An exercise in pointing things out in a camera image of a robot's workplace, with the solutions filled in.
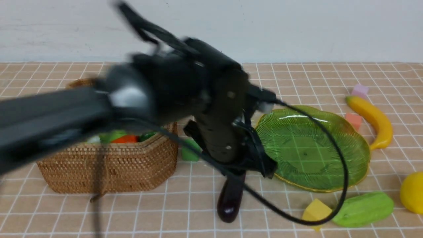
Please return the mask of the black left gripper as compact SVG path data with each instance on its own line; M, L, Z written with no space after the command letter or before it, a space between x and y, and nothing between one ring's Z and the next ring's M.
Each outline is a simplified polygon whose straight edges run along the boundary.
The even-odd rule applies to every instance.
M139 117L163 126L193 116L184 132L217 164L236 175L272 178L277 164L250 119L275 94L251 84L239 63L211 45L194 38L183 43L189 52L133 53L133 68L150 86L151 111Z

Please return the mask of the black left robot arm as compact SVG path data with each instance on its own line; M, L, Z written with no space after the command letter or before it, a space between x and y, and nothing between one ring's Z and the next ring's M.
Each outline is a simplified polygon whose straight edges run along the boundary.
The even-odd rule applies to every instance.
M256 110L271 110L271 91L250 83L242 66L192 38L194 55L135 54L91 86L1 102L1 173L114 130L146 134L193 116L184 131L216 166L257 171L272 178L277 163L250 124Z

